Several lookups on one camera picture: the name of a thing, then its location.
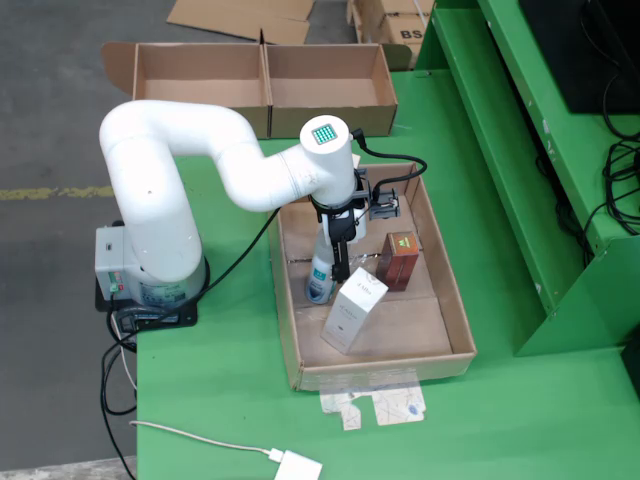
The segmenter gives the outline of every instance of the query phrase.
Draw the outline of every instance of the white spray bottle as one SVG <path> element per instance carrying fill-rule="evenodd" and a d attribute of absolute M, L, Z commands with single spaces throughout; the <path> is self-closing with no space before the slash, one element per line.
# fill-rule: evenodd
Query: white spray bottle
<path fill-rule="evenodd" d="M 336 282 L 331 279 L 331 267 L 333 266 L 333 248 L 328 245 L 322 229 L 316 237 L 316 245 L 311 260 L 311 272 L 307 280 L 307 298 L 317 304 L 327 303 L 336 287 Z"/>

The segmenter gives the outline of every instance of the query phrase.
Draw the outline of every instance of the white box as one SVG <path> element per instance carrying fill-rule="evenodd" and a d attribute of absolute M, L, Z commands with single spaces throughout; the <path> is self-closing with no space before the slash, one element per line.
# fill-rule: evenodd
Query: white box
<path fill-rule="evenodd" d="M 340 288 L 329 318 L 324 324 L 322 338 L 346 355 L 367 316 L 387 290 L 389 287 L 384 283 L 358 267 Z"/>

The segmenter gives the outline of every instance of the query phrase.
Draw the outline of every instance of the concrete floor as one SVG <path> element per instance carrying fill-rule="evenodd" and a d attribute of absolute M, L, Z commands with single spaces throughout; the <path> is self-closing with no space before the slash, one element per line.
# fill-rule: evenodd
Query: concrete floor
<path fill-rule="evenodd" d="M 118 210 L 46 189 L 109 184 L 98 128 L 128 98 L 103 74 L 104 42 L 241 41 L 165 23 L 173 3 L 0 0 L 0 471 L 115 456 L 98 403 L 110 339 L 93 256 L 95 228 Z M 308 43 L 355 41 L 345 0 L 318 0 L 310 22 Z M 109 396 L 124 407 L 133 395 L 114 372 Z M 132 455 L 127 420 L 112 423 Z"/>

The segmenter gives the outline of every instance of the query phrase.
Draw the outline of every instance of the power adapter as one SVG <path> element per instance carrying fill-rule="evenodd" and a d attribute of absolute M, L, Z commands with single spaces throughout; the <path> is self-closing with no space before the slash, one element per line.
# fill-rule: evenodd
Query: power adapter
<path fill-rule="evenodd" d="M 272 448 L 269 460 L 280 464 L 274 480 L 318 480 L 322 464 L 290 450 Z"/>

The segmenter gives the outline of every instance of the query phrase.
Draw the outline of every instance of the box flap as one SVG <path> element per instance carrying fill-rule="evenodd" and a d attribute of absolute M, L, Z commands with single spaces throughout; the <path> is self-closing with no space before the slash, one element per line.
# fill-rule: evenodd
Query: box flap
<path fill-rule="evenodd" d="M 303 44 L 309 31 L 306 21 L 266 16 L 207 0 L 177 0 L 167 22 L 255 40 L 262 29 L 267 42 L 293 45 Z"/>
<path fill-rule="evenodd" d="M 102 46 L 100 54 L 109 81 L 124 93 L 133 95 L 136 44 L 108 42 Z"/>
<path fill-rule="evenodd" d="M 249 12 L 260 12 L 272 17 L 302 21 L 309 18 L 313 8 L 313 0 L 209 0 L 209 2 L 211 1 L 242 8 Z"/>

